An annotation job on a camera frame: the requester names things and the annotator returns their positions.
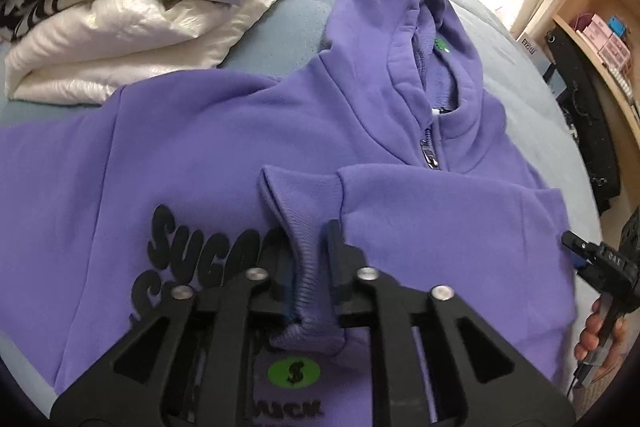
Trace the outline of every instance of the dollar sign logo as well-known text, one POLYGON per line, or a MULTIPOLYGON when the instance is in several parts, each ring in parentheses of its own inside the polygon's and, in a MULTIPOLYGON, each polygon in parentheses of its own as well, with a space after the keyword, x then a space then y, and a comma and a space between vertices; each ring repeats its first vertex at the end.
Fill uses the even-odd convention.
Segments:
POLYGON ((281 389, 304 389, 315 384, 321 373, 321 367, 313 360, 289 357, 272 363, 267 371, 267 378, 281 389))
POLYGON ((304 380, 305 375, 302 372, 304 367, 305 363, 302 360, 296 360, 294 363, 289 365, 289 378, 287 378, 287 381, 291 385, 296 385, 298 382, 304 380))

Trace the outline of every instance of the black puffy lettering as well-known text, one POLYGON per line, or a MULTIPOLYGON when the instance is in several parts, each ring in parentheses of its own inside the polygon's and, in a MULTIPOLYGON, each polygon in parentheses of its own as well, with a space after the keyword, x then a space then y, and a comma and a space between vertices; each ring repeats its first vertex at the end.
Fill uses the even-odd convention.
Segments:
POLYGON ((162 289, 160 290, 160 299, 162 301, 167 299, 172 299, 171 290, 173 290, 178 285, 175 281, 165 281, 162 283, 162 289))
POLYGON ((288 248, 287 234, 282 228, 271 229, 264 236, 260 246, 260 254, 255 260, 254 266, 260 264, 263 268, 274 269, 278 263, 280 250, 288 248))
POLYGON ((162 280, 154 270, 142 272, 134 281, 131 287, 131 302, 141 318, 154 308, 149 294, 158 295, 161 284, 162 280))
POLYGON ((171 273, 178 284, 189 284, 196 271, 198 258, 202 252, 204 234, 196 230, 189 238, 187 227, 178 227, 171 243, 171 273))
POLYGON ((264 400, 258 400, 254 403, 254 418, 258 418, 259 416, 267 416, 273 420, 283 420, 284 412, 282 411, 282 406, 277 402, 271 402, 271 407, 264 400))
POLYGON ((300 404, 297 403, 286 403, 282 406, 282 410, 284 411, 284 414, 294 420, 302 420, 305 417, 305 413, 302 411, 300 404))
POLYGON ((169 208, 160 204, 151 218, 152 240, 146 244, 146 254, 151 264, 159 270, 169 266, 170 251, 168 234, 174 233, 175 218, 169 208))
POLYGON ((207 239, 198 262, 198 281, 203 288, 217 288, 222 284, 223 266, 214 259, 226 259, 229 240, 223 233, 215 233, 207 239))
POLYGON ((223 276, 223 285, 228 283, 233 277, 238 275, 246 268, 255 266, 255 260, 258 259, 260 251, 260 234, 255 230, 245 230, 242 232, 226 258, 225 273, 223 276), (245 263, 253 263, 244 268, 245 263))
POLYGON ((303 402, 302 411, 306 418, 324 418, 324 413, 320 410, 321 403, 319 400, 313 400, 312 402, 303 402))

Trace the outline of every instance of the cable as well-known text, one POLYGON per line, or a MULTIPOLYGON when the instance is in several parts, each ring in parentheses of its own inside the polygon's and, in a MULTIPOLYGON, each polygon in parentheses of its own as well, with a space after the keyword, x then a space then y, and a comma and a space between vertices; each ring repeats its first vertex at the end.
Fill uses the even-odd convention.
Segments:
POLYGON ((575 22, 574 22, 574 31, 578 31, 578 29, 579 29, 580 31, 583 31, 583 30, 584 30, 584 28, 585 28, 585 27, 587 27, 587 26, 591 23, 591 19, 589 19, 589 22, 588 22, 587 24, 585 24, 585 25, 584 25, 584 27, 582 27, 582 28, 578 28, 578 26, 581 26, 581 24, 580 24, 580 20, 581 20, 583 17, 591 17, 591 19, 593 19, 593 13, 585 12, 585 13, 581 13, 580 15, 578 15, 578 16, 575 18, 575 22))
POLYGON ((569 390, 566 392, 566 397, 569 398, 569 395, 571 394, 571 391, 574 390, 574 385, 575 382, 578 380, 578 377, 574 377, 574 379, 571 381, 571 385, 569 386, 569 390))

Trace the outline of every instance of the wooden shelf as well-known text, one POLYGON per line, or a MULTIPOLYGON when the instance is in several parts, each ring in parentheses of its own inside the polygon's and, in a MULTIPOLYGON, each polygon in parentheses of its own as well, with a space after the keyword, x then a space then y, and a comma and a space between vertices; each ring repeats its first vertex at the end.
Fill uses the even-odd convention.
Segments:
POLYGON ((622 226, 640 204, 640 124, 626 97, 598 54, 573 29, 576 17, 597 13, 604 20, 615 15, 628 28, 627 44, 632 67, 627 75, 636 100, 640 99, 640 0, 564 0, 553 20, 581 49, 598 71, 602 82, 594 89, 607 119, 620 170, 621 192, 610 200, 611 208, 600 216, 602 234, 610 245, 617 245, 622 226))

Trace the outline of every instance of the black bag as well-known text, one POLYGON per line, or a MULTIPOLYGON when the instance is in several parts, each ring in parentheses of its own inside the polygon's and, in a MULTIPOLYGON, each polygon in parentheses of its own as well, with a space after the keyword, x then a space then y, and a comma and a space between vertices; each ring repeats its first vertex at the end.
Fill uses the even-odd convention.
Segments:
POLYGON ((600 74, 562 28, 546 35, 556 67, 567 89, 558 96, 565 117, 575 127, 580 154, 587 167, 591 189, 602 214, 610 198, 620 195, 620 172, 607 120, 593 87, 600 74))

